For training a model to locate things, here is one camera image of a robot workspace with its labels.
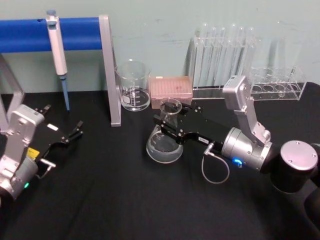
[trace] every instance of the glass beaker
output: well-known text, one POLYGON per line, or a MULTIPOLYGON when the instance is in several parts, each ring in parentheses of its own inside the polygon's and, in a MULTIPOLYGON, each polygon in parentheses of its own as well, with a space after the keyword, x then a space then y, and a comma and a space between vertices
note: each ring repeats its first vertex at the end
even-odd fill
MULTIPOLYGON (((182 109, 182 104, 176 99, 168 98, 161 102, 160 118, 162 121, 178 126, 178 114, 182 109)), ((158 163, 170 164, 178 160, 184 151, 184 147, 176 141, 163 134, 161 127, 156 125, 146 143, 146 152, 158 163)))
POLYGON ((149 106, 147 83, 150 72, 143 62, 131 59, 115 68, 120 82, 121 105, 124 109, 138 112, 149 106))

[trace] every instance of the cable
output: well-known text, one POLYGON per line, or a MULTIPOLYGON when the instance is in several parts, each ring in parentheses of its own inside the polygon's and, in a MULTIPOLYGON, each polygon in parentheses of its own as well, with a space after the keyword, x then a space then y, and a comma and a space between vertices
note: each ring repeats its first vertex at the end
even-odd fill
POLYGON ((220 160, 221 162, 223 162, 228 173, 227 173, 225 179, 223 179, 222 181, 211 181, 211 180, 209 180, 209 179, 207 178, 207 176, 205 175, 205 171, 204 171, 205 156, 203 156, 203 157, 202 157, 202 163, 201 163, 201 172, 202 172, 202 175, 203 175, 204 179, 207 180, 207 181, 208 181, 209 183, 211 183, 211 184, 223 184, 223 183, 224 183, 225 181, 227 181, 228 178, 229 178, 230 168, 229 168, 227 162, 226 162, 223 158, 221 158, 221 157, 219 157, 219 156, 217 156, 217 155, 214 155, 213 153, 211 154, 211 156, 212 156, 213 158, 216 158, 216 159, 220 160))

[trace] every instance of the black tabletop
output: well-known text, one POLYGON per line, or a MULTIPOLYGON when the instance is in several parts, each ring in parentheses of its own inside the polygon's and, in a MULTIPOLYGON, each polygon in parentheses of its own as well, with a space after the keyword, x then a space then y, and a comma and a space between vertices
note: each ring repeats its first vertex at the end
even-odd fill
MULTIPOLYGON (((43 180, 31 181, 1 216, 1 239, 320 239, 303 208, 315 188, 311 182, 296 194, 283 194, 269 175, 230 163, 229 180, 210 184, 201 174, 205 147, 198 143, 185 144, 183 156, 172 164, 149 158, 146 142, 155 110, 122 109, 121 127, 111 127, 106 92, 71 92, 69 97, 71 112, 66 113, 62 93, 26 95, 24 104, 32 108, 51 104, 46 118, 64 130, 82 120, 84 135, 48 156, 57 167, 43 180)), ((207 118, 238 126, 223 100, 197 103, 207 118)), ((320 143, 320 86, 308 83, 300 101, 259 101, 255 107, 274 143, 320 143)), ((214 180, 225 170, 211 164, 207 161, 205 169, 214 180)))

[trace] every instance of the erlenmeyer flask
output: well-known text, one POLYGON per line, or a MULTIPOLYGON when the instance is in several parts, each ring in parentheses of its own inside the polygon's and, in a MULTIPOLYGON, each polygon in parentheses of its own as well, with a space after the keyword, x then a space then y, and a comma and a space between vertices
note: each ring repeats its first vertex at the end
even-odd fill
MULTIPOLYGON (((167 98, 161 102, 161 120, 177 127, 178 113, 182 104, 176 99, 167 98)), ((184 147, 171 137, 161 132, 161 127, 156 125, 146 143, 146 152, 158 163, 169 164, 176 161, 182 155, 184 147)))

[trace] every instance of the blue led light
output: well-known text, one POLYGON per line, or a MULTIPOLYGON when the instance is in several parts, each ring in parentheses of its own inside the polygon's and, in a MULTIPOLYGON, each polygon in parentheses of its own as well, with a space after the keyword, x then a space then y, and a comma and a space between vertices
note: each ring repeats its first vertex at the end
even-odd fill
POLYGON ((234 158, 234 159, 232 159, 232 162, 233 162, 235 165, 237 165, 239 168, 242 167, 242 161, 241 161, 240 159, 234 158))

